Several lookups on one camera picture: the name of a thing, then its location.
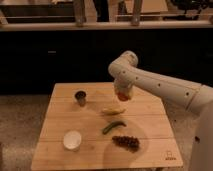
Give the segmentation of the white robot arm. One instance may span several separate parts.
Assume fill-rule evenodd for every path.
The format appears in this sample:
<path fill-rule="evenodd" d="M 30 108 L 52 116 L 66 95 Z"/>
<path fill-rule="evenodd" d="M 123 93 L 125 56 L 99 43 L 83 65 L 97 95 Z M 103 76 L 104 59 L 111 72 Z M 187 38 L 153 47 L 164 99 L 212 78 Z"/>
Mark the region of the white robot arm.
<path fill-rule="evenodd" d="M 199 116 L 188 171 L 213 171 L 213 87 L 139 69 L 138 57 L 123 52 L 108 66 L 115 94 L 121 101 L 132 98 L 134 86 Z"/>

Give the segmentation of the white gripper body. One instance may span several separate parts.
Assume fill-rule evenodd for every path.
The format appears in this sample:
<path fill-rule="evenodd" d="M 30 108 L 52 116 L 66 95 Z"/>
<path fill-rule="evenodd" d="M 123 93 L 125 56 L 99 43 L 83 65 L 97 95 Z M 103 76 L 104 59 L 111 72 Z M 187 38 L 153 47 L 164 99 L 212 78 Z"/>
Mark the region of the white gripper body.
<path fill-rule="evenodd" d="M 133 85 L 129 84 L 127 82 L 121 81 L 119 79 L 116 79 L 114 81 L 114 89 L 115 89 L 115 94 L 117 95 L 118 92 L 121 92 L 131 99 L 133 96 Z"/>

